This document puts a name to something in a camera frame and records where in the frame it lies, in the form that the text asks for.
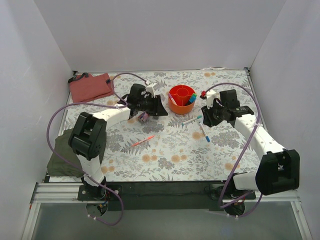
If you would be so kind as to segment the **pink capped white marker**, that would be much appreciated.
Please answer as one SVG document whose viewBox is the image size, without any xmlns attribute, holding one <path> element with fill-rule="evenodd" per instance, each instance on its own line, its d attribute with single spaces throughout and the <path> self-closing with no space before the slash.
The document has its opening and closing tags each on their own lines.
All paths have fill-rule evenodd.
<svg viewBox="0 0 320 240">
<path fill-rule="evenodd" d="M 174 98 L 172 97 L 172 95 L 170 93 L 168 93 L 168 97 L 169 99 L 171 100 L 171 102 L 174 104 L 174 105 L 177 105 L 176 101 L 174 100 Z"/>
</svg>

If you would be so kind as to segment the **blue capped white marker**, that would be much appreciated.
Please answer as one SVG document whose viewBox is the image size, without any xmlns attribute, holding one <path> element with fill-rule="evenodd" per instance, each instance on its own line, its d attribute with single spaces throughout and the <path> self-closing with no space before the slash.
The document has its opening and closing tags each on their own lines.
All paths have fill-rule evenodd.
<svg viewBox="0 0 320 240">
<path fill-rule="evenodd" d="M 201 122 L 199 122 L 198 124 L 199 124 L 199 127 L 200 127 L 200 129 L 201 129 L 201 131 L 202 131 L 202 133 L 203 133 L 206 141 L 207 141 L 208 143 L 210 143 L 211 140 L 210 140 L 208 134 L 207 134 L 206 131 L 205 131 L 204 125 L 203 125 Z"/>
</svg>

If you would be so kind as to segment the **orange round organizer container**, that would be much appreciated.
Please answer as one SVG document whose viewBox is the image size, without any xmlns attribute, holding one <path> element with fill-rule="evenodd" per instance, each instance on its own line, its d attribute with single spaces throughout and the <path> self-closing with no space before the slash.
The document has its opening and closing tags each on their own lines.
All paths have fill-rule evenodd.
<svg viewBox="0 0 320 240">
<path fill-rule="evenodd" d="M 169 109 L 178 115 L 188 114 L 192 111 L 195 102 L 192 104 L 188 104 L 188 100 L 196 93 L 193 88 L 187 85 L 176 85 L 172 87 L 169 92 L 174 98 L 177 105 L 174 105 L 168 97 L 168 107 Z"/>
</svg>

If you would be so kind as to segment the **blue black highlighter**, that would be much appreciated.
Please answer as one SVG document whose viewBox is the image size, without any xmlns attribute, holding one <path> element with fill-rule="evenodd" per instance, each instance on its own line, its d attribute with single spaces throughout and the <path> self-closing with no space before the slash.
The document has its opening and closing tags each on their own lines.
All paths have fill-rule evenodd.
<svg viewBox="0 0 320 240">
<path fill-rule="evenodd" d="M 194 103 L 195 100 L 196 100 L 196 98 L 197 98 L 197 97 L 191 96 L 190 99 L 189 99 L 188 102 L 187 102 L 188 105 L 191 105 L 192 103 Z"/>
</svg>

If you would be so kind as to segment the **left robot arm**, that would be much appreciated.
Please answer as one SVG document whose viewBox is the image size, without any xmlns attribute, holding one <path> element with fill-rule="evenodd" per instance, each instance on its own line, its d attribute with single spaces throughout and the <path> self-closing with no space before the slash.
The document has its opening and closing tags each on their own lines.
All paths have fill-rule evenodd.
<svg viewBox="0 0 320 240">
<path fill-rule="evenodd" d="M 89 194 L 95 200 L 106 196 L 106 187 L 102 184 L 105 175 L 101 169 L 99 155 L 106 147 L 106 131 L 120 122 L 127 121 L 139 112 L 146 112 L 149 116 L 167 116 L 161 96 L 155 93 L 155 84 L 143 86 L 135 83 L 130 92 L 119 103 L 106 110 L 89 114 L 82 112 L 73 127 L 68 145 L 77 155 L 84 182 L 90 185 Z"/>
</svg>

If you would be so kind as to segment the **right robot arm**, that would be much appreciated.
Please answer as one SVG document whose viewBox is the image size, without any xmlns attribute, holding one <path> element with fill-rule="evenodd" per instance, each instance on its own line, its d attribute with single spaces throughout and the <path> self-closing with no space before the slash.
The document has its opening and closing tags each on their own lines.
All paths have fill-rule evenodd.
<svg viewBox="0 0 320 240">
<path fill-rule="evenodd" d="M 249 106 L 241 106 L 236 90 L 202 92 L 203 124 L 215 127 L 226 121 L 249 141 L 260 163 L 257 171 L 234 173 L 226 186 L 227 195 L 237 199 L 245 191 L 259 191 L 265 196 L 295 190 L 300 185 L 300 155 L 277 143 L 257 123 Z"/>
</svg>

